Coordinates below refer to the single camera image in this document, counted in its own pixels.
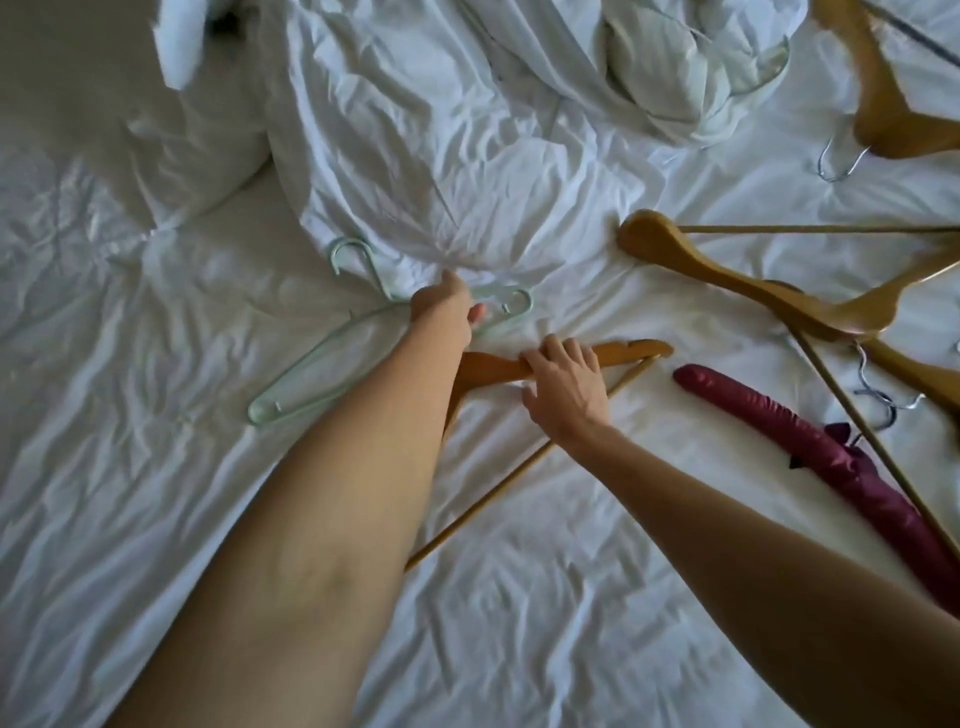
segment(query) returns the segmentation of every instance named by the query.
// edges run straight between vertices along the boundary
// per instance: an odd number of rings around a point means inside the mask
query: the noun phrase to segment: hand
[[[410,299],[411,324],[430,312],[447,313],[453,321],[462,322],[466,335],[464,349],[472,337],[471,327],[483,318],[486,311],[485,305],[473,302],[467,284],[452,271],[444,271],[439,283],[421,288]]]
[[[592,425],[610,424],[607,386],[592,349],[576,339],[561,344],[550,334],[539,351],[524,352],[522,357],[533,368],[537,383],[536,394],[524,387],[523,405],[557,445],[567,449]]]

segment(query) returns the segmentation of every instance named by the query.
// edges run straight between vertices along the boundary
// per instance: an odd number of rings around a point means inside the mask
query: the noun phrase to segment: forearm
[[[111,725],[338,725],[393,612],[465,323],[446,310],[277,465]]]
[[[941,724],[960,627],[931,603],[595,428],[571,455],[657,543],[757,672],[813,725]]]

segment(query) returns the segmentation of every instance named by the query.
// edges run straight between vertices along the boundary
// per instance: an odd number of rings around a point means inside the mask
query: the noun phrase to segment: metal hanger hook
[[[887,397],[886,393],[880,392],[878,390],[857,389],[853,393],[855,395],[870,395],[871,397],[876,397],[876,395],[881,395],[887,400],[890,399],[889,397]],[[878,435],[880,432],[883,432],[884,430],[890,429],[892,426],[894,426],[897,423],[898,410],[896,406],[890,403],[885,403],[885,406],[887,408],[887,421],[883,423],[883,425],[880,425],[879,427],[874,427],[874,434],[876,435]],[[856,437],[854,437],[851,440],[850,447],[855,448],[857,443],[859,443],[860,440],[862,439],[863,439],[863,433],[857,432]]]
[[[870,147],[867,147],[862,152],[860,152],[860,154],[858,154],[856,156],[856,159],[853,161],[853,165],[851,166],[851,168],[848,169],[846,172],[842,172],[841,174],[835,177],[828,177],[827,173],[824,171],[824,157],[827,156],[827,152],[832,146],[833,139],[835,137],[836,135],[830,137],[829,141],[827,142],[827,146],[824,147],[824,151],[821,152],[820,156],[817,158],[817,177],[819,177],[824,182],[830,182],[831,184],[833,184],[834,182],[840,182],[841,180],[845,180],[847,177],[853,174],[853,170],[856,169],[856,165],[859,164],[860,160],[863,159],[866,156],[867,152],[870,151]]]
[[[361,257],[364,259],[364,264],[367,266],[367,270],[370,272],[370,275],[373,278],[373,282],[376,283],[376,287],[380,290],[380,293],[383,295],[387,301],[400,302],[397,296],[394,296],[390,290],[387,288],[387,284],[383,282],[383,278],[380,277],[380,272],[376,269],[376,265],[373,263],[373,249],[370,247],[370,243],[366,240],[361,240],[358,237],[338,237],[330,245],[330,252],[327,254],[326,259],[330,262],[330,267],[333,269],[333,275],[340,275],[340,265],[337,263],[337,255],[344,248],[357,248],[361,254]]]
[[[866,350],[863,348],[863,345],[861,345],[859,341],[854,341],[853,345],[856,347],[857,353],[860,354],[860,366],[857,367],[856,375],[860,379],[860,384],[863,385],[863,389],[857,390],[856,394],[870,395],[881,404],[884,404],[888,407],[892,407],[894,410],[916,409],[917,405],[919,405],[923,400],[926,399],[926,395],[923,392],[921,392],[909,404],[897,404],[889,396],[887,396],[880,390],[876,389],[873,384],[867,381],[867,362],[869,361],[869,359],[867,358]]]

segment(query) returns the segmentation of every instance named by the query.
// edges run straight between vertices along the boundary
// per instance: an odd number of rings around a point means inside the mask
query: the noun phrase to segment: crumpled white fabric
[[[705,147],[780,84],[806,0],[462,0],[569,99]]]
[[[460,0],[277,0],[260,47],[277,171],[325,252],[368,240],[391,290],[604,273],[615,224],[656,203],[662,145],[610,134],[464,17]],[[364,274],[356,255],[338,263]]]
[[[0,3],[0,125],[83,155],[143,229],[206,212],[270,155],[255,44],[204,39],[225,1]]]

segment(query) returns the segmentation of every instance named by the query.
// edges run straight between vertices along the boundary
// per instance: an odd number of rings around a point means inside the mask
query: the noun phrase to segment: light green plastic hanger
[[[299,415],[307,410],[316,409],[330,404],[346,394],[347,391],[362,377],[355,377],[345,384],[342,384],[338,387],[333,387],[325,392],[321,392],[319,395],[306,401],[299,402],[289,409],[281,407],[275,396],[276,390],[279,389],[284,382],[286,382],[290,377],[297,375],[299,372],[302,372],[304,369],[311,366],[314,361],[318,359],[321,354],[323,354],[324,347],[328,346],[337,339],[342,338],[352,328],[369,321],[373,317],[379,316],[385,311],[388,311],[396,306],[410,304],[409,298],[397,296],[396,294],[392,293],[389,288],[387,288],[386,283],[383,282],[383,278],[380,277],[380,273],[376,269],[376,265],[373,263],[373,250],[370,247],[370,244],[365,240],[361,240],[360,238],[339,237],[333,241],[333,244],[330,246],[330,252],[327,255],[327,259],[330,262],[330,267],[333,269],[334,276],[339,276],[341,273],[340,266],[337,263],[337,255],[344,248],[356,248],[359,250],[361,255],[364,257],[368,269],[370,270],[373,282],[376,284],[380,294],[388,301],[388,303],[374,309],[373,311],[370,311],[369,313],[365,313],[363,316],[350,319],[342,326],[333,329],[327,336],[321,339],[317,346],[304,354],[297,362],[293,364],[293,366],[288,368],[285,372],[283,372],[283,374],[278,376],[269,385],[267,385],[267,387],[256,397],[254,397],[247,406],[247,418],[252,424],[260,426],[279,422],[280,420],[285,420],[288,417]],[[488,333],[494,328],[502,326],[508,322],[515,321],[521,316],[529,313],[534,307],[533,294],[528,289],[520,286],[504,286],[498,284],[483,285],[476,288],[470,288],[470,293],[472,293],[473,299],[478,302],[484,300],[488,301],[490,299],[499,299],[501,301],[500,310],[504,314],[504,316],[497,321],[477,327],[474,330],[475,334]],[[520,308],[513,308],[509,303],[507,303],[507,301],[517,296],[523,299],[523,304]]]

